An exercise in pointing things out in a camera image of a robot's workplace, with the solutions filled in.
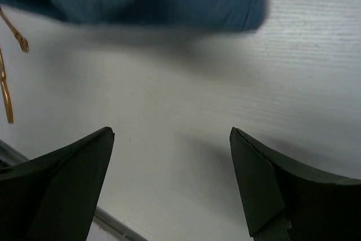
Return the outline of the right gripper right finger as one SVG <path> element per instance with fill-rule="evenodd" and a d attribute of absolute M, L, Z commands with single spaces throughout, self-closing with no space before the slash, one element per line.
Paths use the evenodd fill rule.
<path fill-rule="evenodd" d="M 254 240 L 360 239 L 360 180 L 308 166 L 238 128 L 230 147 Z"/>

